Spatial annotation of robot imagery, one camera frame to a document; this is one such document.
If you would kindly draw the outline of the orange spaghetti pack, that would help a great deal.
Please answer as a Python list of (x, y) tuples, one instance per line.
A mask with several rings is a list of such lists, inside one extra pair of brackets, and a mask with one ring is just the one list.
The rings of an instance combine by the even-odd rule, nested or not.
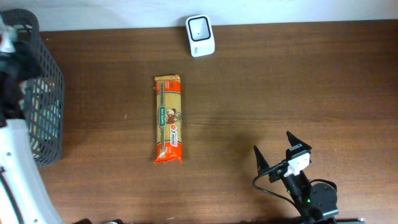
[(182, 162), (182, 86), (179, 75), (155, 77), (155, 163)]

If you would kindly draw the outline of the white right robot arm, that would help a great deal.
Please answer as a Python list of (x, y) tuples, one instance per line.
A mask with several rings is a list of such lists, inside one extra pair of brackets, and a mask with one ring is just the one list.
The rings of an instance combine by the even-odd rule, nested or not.
[[(257, 146), (254, 146), (256, 156), (257, 176), (252, 181), (252, 186), (266, 194), (281, 198), (299, 212), (301, 223), (336, 223), (338, 214), (336, 184), (325, 179), (310, 180), (304, 169), (311, 164), (312, 147), (286, 132), (290, 147), (285, 151), (285, 159), (280, 163), (270, 166)], [(256, 182), (268, 176), (269, 182), (281, 180), (286, 188), (289, 198), (259, 187)]]

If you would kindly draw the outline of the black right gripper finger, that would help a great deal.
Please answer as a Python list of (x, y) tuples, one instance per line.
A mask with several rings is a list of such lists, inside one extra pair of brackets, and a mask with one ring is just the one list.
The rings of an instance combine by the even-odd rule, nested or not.
[(290, 143), (290, 147), (288, 148), (288, 151), (311, 151), (312, 147), (308, 145), (307, 143), (303, 142), (296, 136), (294, 136), (290, 131), (286, 132), (288, 141)]
[(254, 153), (256, 156), (257, 173), (263, 174), (269, 170), (269, 164), (256, 145), (254, 145)]

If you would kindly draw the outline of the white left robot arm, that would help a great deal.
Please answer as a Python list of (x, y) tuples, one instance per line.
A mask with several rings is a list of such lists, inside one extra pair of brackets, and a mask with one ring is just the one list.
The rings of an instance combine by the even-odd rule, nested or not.
[(40, 73), (28, 43), (1, 23), (1, 223), (63, 223), (32, 155), (20, 84)]

